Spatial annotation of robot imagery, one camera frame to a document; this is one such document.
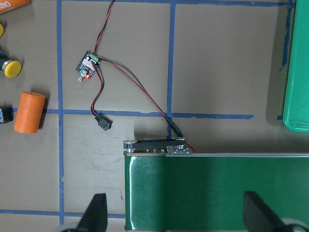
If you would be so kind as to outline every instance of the green container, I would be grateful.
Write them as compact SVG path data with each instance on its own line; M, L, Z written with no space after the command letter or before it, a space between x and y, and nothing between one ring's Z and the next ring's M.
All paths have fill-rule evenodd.
M245 230L244 191L256 191L279 217L309 224L308 158L129 155L128 230Z
M309 133L309 1L297 0L283 112L285 126Z

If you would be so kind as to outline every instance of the circuit board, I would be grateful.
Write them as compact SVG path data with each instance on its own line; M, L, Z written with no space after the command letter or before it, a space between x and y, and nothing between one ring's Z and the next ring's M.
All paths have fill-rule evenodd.
M97 68L101 61L102 60L95 56L92 52L87 51L75 69L81 75L78 81L81 82L84 78L90 79L95 73L93 65Z

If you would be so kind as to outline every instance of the wire connector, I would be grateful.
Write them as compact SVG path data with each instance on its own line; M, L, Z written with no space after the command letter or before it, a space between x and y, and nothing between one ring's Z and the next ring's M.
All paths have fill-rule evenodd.
M103 130L109 130L112 127L112 121L109 120L108 118L97 115L95 117L96 121L98 121L98 125L103 128Z

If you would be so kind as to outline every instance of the black wire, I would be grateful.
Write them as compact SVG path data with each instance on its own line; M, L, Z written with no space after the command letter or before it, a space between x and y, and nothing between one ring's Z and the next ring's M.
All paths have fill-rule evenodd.
M93 62L92 62L92 66L95 69L96 74L98 75L98 77L99 77L99 79L101 81L101 83L100 83L101 84L100 90L99 90L97 96L95 97L95 99L93 100L93 102L91 104L91 106L93 106L93 109L95 110L95 104L96 104L98 98L100 97L100 95L101 95L101 93L102 93L102 91L104 89L105 80L104 80L104 76L102 74L100 74L100 72L98 71L97 67L95 66L95 64ZM92 114L94 116L96 116L96 114L95 114L96 112L92 110L92 107L91 107L91 112L92 112Z
M110 11L110 9L111 9L111 7L112 7L112 5L113 5L114 2L115 2L115 0L112 0L112 1L111 1L110 6L108 7L108 10L107 10L106 16L108 15L108 12ZM98 40L99 40L101 34L103 34L103 32L104 32L104 30L105 30L105 28L106 28L106 26L107 26L107 21L108 21L108 20L106 20L105 25L103 25L102 30L99 32L96 42L98 42ZM93 54L95 54L95 55L97 54L97 51L98 51L98 44L97 44L97 46L96 46L96 48L95 48L95 50L94 50L94 52L93 52Z
M126 66L122 65L122 64L119 64L117 62L114 62L114 61L111 61L111 60L108 60L106 58L100 58L102 59L103 61L105 62L108 62L108 63L112 63L112 64L115 64L117 65L120 69L123 68L125 70L127 70L133 77L134 79L136 80L136 82L139 84L139 86L145 91L145 93L147 93L148 97L151 98L151 100L157 105L157 107L163 112L163 110L159 107L159 105L153 100L153 98L149 95L149 93L147 92L147 90L145 89L145 87L142 85L142 83L140 82L140 80L137 78L137 76L129 69L127 68ZM177 127L177 125L173 122L172 119L170 119L165 113L163 115L163 118L167 121L167 123L173 128L173 130L179 135L179 137L183 137L183 133L181 132L181 130Z
M142 85L142 83L140 82L140 80L137 78L137 76L129 69L127 68L126 66L122 65L122 64L119 64L115 61L112 61L112 60L109 60L109 59L106 59L106 58L101 58L103 61L105 62L108 62L108 63L112 63L112 64L115 64L117 66L120 66L122 68L124 68L125 70L127 70L133 77L134 79L136 80L136 82L139 84L139 86L147 93L147 95L151 98L152 101L153 98L150 96L150 94L147 92L147 90L145 89L145 87ZM154 103L157 105L157 107L163 112L163 110L159 107L159 105L154 101Z

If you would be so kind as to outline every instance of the blue tape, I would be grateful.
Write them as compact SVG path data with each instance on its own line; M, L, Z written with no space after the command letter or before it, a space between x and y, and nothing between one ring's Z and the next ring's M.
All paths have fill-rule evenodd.
M17 108L13 108L13 112L16 113L17 112ZM43 114L59 114L59 110L58 109L43 109Z
M35 211L35 210L9 210L0 209L0 214L22 214L22 215L41 215L41 216L59 216L60 212L55 211ZM66 217L82 217L83 213L64 212ZM124 214L108 214L108 218L126 218Z
M284 37L284 47L283 47L283 58L282 58L282 66L280 71L282 71L288 63L288 53L289 53L289 45L290 45L290 34L291 34L291 13L292 7L288 7L288 14L286 16L285 29L286 34Z
M175 37L175 14L176 0L171 0L169 21L169 67L168 67L168 111L172 112L172 89L173 89L173 62L174 62L174 37Z
M115 115L115 116L139 116L139 117L162 117L159 112L142 113L136 111L103 111L96 110L101 115ZM90 110L63 110L65 115L92 115Z
M82 217L84 214L83 213L70 213L66 212L64 213L66 217ZM108 218L126 218L124 214L108 214Z
M266 2L266 1L229 1L229 0L177 0L177 4L208 4L221 6L258 6L258 7L278 7L290 6L290 2Z
M64 223L64 174L63 166L63 93L62 93L62 40L61 14L62 1L57 0L56 29L57 29L57 83L58 83L58 116L59 116L59 224Z
M54 211L9 210L9 209L0 209L0 214L23 214L23 215L59 216L59 212L54 212Z
M252 119L252 118L254 118L254 115L173 113L173 117L180 117L180 118L213 118L213 119Z
M62 1L101 1L110 2L110 0L62 0ZM130 3L171 3L171 0L117 0L117 2ZM260 7L274 7L274 6L289 6L293 1L289 2L266 2L266 1L230 1L230 0L176 0L176 4L209 4L209 5L223 5L223 6L260 6Z

